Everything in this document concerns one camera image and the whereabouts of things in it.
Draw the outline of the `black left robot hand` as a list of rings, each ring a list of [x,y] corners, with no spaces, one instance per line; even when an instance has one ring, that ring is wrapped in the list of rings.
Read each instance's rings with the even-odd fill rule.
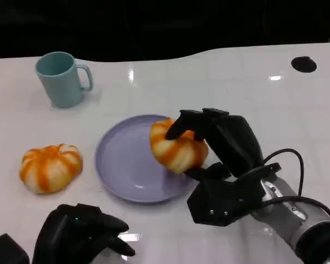
[[[135,250],[119,238],[128,230],[123,220],[99,207],[61,204],[41,228],[32,263],[91,263],[104,249],[134,256]]]

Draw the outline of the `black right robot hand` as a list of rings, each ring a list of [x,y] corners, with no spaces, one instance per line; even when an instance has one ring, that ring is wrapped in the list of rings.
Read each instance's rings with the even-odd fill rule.
[[[215,108],[181,110],[165,138],[174,140],[186,131],[194,132],[195,141],[206,141],[235,177],[263,165],[260,144],[246,119],[240,115]]]

